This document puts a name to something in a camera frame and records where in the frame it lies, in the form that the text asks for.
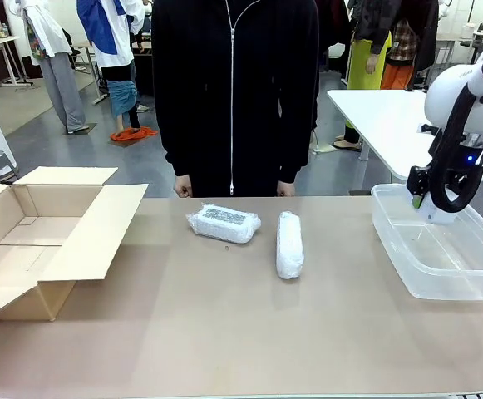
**gray sweatpants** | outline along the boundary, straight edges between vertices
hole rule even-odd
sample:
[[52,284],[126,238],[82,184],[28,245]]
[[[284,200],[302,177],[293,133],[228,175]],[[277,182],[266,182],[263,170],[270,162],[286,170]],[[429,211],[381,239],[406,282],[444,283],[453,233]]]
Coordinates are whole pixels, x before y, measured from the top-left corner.
[[67,53],[58,52],[54,57],[38,62],[52,106],[62,124],[68,131],[84,126],[86,116]]

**teal cloth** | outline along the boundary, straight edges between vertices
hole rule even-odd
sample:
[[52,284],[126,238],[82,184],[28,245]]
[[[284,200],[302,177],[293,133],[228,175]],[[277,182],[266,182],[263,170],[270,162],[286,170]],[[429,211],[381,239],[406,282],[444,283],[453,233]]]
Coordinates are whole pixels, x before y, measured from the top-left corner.
[[107,81],[111,98],[111,112],[114,116],[123,115],[135,105],[138,91],[133,81]]

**bubble-wrapped package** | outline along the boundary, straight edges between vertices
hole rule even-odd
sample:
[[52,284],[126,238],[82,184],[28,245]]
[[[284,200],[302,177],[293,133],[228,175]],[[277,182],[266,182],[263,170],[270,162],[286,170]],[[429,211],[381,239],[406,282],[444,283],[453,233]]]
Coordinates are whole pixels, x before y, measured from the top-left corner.
[[297,278],[302,272],[304,249],[300,218],[291,212],[282,212],[278,218],[276,239],[276,270],[280,278]]
[[261,226],[256,214],[210,204],[203,204],[199,212],[188,214],[187,218],[195,234],[236,244],[248,243]]

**cardboard box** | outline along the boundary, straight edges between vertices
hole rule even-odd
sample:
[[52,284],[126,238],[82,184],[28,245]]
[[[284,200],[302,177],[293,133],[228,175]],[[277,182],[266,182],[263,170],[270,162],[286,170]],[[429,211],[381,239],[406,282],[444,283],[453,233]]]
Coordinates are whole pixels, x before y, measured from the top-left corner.
[[147,185],[116,168],[39,167],[0,185],[0,320],[54,320],[77,281],[104,279]]

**mannequin hand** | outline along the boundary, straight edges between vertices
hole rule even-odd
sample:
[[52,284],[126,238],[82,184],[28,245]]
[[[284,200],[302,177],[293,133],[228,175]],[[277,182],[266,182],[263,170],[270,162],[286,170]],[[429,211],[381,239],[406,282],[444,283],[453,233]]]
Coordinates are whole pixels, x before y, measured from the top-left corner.
[[191,189],[191,180],[189,175],[176,176],[175,187],[173,187],[175,193],[180,198],[193,197],[193,190]]
[[278,187],[276,187],[276,194],[278,197],[294,197],[294,183],[279,181]]
[[373,74],[374,71],[376,70],[377,60],[379,57],[380,57],[379,54],[371,54],[368,57],[366,71],[369,75]]

